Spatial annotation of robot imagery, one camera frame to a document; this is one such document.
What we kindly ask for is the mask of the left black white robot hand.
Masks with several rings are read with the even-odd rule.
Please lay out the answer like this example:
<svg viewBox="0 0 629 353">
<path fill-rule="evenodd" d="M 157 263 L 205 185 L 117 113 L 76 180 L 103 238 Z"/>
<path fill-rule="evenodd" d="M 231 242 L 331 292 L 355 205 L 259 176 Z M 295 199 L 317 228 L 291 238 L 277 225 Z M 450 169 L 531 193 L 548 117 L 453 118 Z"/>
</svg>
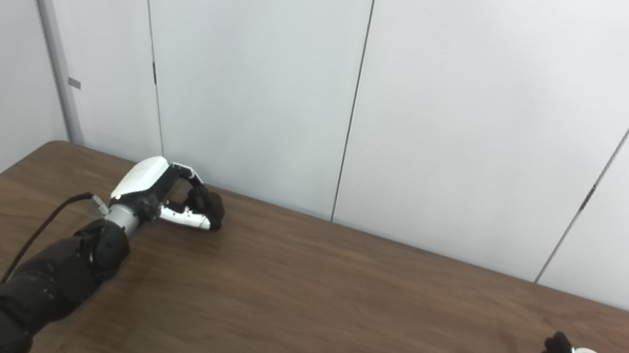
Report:
<svg viewBox="0 0 629 353">
<path fill-rule="evenodd" d="M 191 189 L 183 202 L 168 199 L 181 181 Z M 162 156 L 142 160 L 129 170 L 110 194 L 109 205 L 126 205 L 141 223 L 161 219 L 205 231 L 218 231 L 225 217 L 222 198 L 203 183 L 192 167 Z"/>
</svg>

